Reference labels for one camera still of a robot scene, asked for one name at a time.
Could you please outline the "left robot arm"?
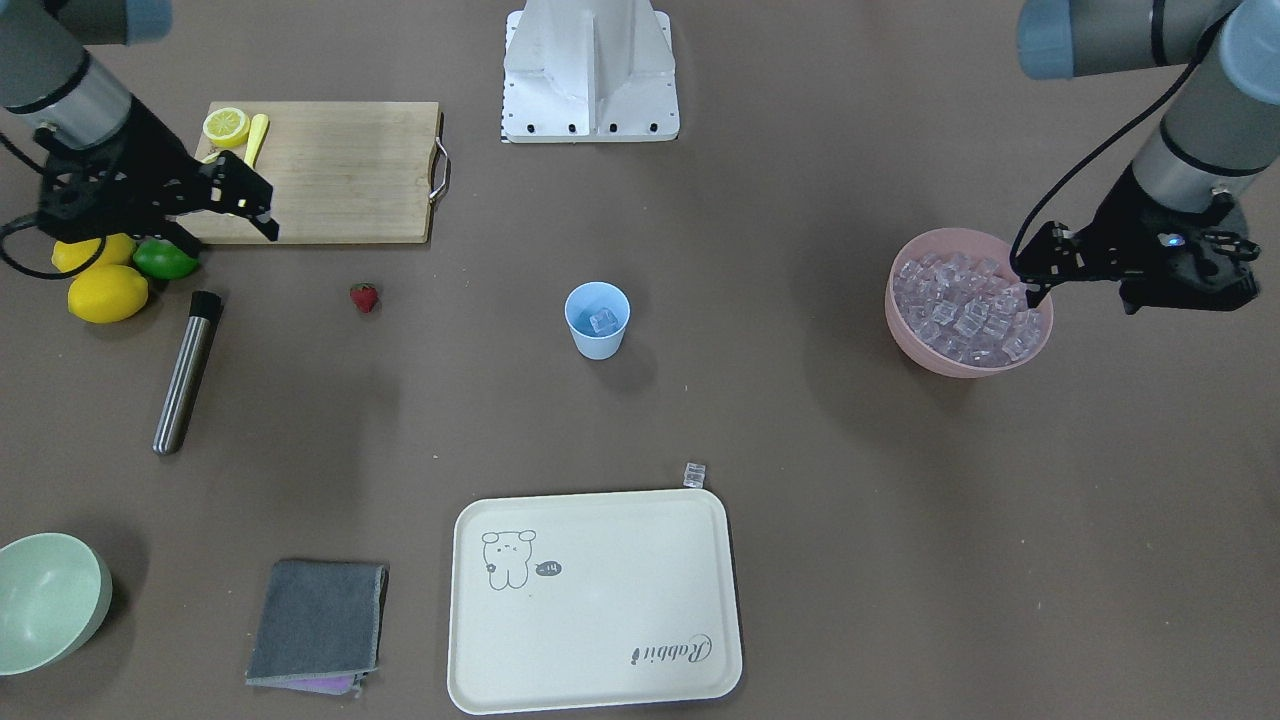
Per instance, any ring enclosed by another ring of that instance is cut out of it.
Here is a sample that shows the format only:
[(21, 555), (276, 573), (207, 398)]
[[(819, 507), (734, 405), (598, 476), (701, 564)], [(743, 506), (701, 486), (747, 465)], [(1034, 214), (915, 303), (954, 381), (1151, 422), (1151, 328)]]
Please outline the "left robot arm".
[(1071, 282), (1111, 281), (1124, 310), (1234, 311), (1260, 293), (1242, 195), (1277, 161), (1275, 1), (1027, 1), (1018, 58), (1033, 79), (1178, 67), (1123, 137), (1151, 136), (1080, 229), (1024, 222), (1010, 264), (1037, 307)]

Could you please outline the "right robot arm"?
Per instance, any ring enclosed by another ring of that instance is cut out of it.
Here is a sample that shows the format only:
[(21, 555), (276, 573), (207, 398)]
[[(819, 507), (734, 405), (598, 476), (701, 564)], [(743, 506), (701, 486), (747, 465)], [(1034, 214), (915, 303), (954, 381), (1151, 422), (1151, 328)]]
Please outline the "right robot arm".
[(47, 158), (37, 208), (9, 224), (64, 243), (150, 236), (197, 256), (179, 218), (244, 218), (276, 241), (273, 187), (230, 151), (209, 163), (133, 95), (93, 45), (155, 42), (172, 29), (169, 1), (5, 1), (3, 108), (26, 122)]

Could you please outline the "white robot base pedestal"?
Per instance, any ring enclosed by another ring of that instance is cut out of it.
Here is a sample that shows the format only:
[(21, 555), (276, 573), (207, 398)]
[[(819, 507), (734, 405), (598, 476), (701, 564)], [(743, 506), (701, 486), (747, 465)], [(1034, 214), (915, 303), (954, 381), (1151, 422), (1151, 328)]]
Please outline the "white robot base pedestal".
[(678, 137), (672, 23), (649, 1), (527, 1), (506, 17), (500, 140)]

